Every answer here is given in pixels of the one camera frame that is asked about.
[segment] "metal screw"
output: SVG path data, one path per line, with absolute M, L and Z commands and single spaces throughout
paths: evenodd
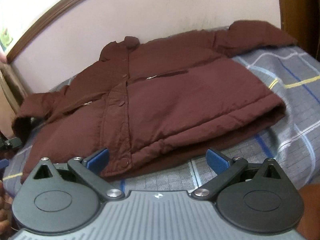
M 109 197 L 119 197 L 119 196 L 121 196 L 121 194 L 122 194 L 122 191 L 119 189 L 116 189 L 116 188 L 109 189 L 107 191 L 107 196 L 109 196 Z
M 241 160 L 242 158 L 239 157 L 239 156 L 236 156 L 236 157 L 233 157 L 232 159 L 233 159 L 234 161 L 238 161 L 238 160 Z
M 207 195 L 209 195 L 210 191 L 205 189 L 205 188 L 197 188 L 194 191 L 195 195 L 198 197 L 206 197 Z

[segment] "plaid bedsheet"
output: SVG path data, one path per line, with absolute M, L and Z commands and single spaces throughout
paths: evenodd
M 261 163 L 266 157 L 273 157 L 297 188 L 313 180 L 318 181 L 320 62 L 299 47 L 258 49 L 233 59 L 283 99 L 287 114 L 273 127 L 224 150 L 223 153 L 229 157 L 244 157 L 252 163 Z M 69 84 L 73 78 L 66 80 L 55 90 Z M 41 125 L 32 131 L 26 145 L 10 160 L 10 165 L 5 170 L 4 188 L 11 196 L 15 196 L 21 187 L 20 176 L 40 129 Z M 115 181 L 113 184 L 126 194 L 131 189 L 192 191 L 214 176 L 216 174 L 206 164 L 205 158 L 200 157 L 174 169 Z

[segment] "jacket sleeve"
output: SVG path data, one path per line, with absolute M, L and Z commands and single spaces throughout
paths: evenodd
M 31 118 L 48 119 L 67 88 L 68 86 L 64 86 L 58 92 L 31 94 L 26 97 L 12 122 L 12 130 L 23 144 L 32 130 Z
M 263 21 L 236 21 L 227 31 L 216 32 L 213 49 L 227 57 L 265 46 L 282 47 L 297 44 L 286 32 Z

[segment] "zipper pull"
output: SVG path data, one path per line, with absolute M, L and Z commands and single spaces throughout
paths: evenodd
M 92 101 L 90 101 L 88 103 L 84 103 L 83 106 L 90 105 L 91 103 L 92 103 Z
M 151 78 L 154 78 L 154 77 L 156 77 L 157 75 L 155 75 L 155 76 L 153 76 L 153 77 L 148 77 L 148 78 L 146 78 L 146 79 L 151 79 Z

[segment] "black clamp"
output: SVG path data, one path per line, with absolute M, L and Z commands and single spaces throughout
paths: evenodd
M 22 145 L 22 142 L 20 138 L 14 137 L 12 139 L 3 139 L 2 136 L 0 136 L 0 151 L 2 150 L 10 150 L 18 148 Z
M 246 231 L 273 234 L 297 226 L 303 200 L 275 159 L 248 163 L 209 149 L 206 160 L 218 176 L 193 191 L 192 198 L 214 202 L 225 220 Z
M 253 164 L 241 157 L 230 159 L 213 149 L 207 151 L 206 160 L 218 176 L 194 190 L 192 201 L 203 201 L 206 207 L 212 207 L 208 212 L 218 212 L 219 217 L 242 231 L 282 234 L 297 226 L 303 201 L 276 160 L 267 158 Z M 16 221 L 37 234 L 63 234 L 89 225 L 103 207 L 111 207 L 112 201 L 127 207 L 134 202 L 128 200 L 130 193 L 125 198 L 124 192 L 97 176 L 108 161 L 107 149 L 62 164 L 42 158 L 13 201 Z M 169 200 L 173 193 L 157 193 L 153 198 L 159 195 Z M 185 199 L 174 198 L 172 203 L 184 205 Z M 148 216 L 151 219 L 155 214 L 149 212 Z

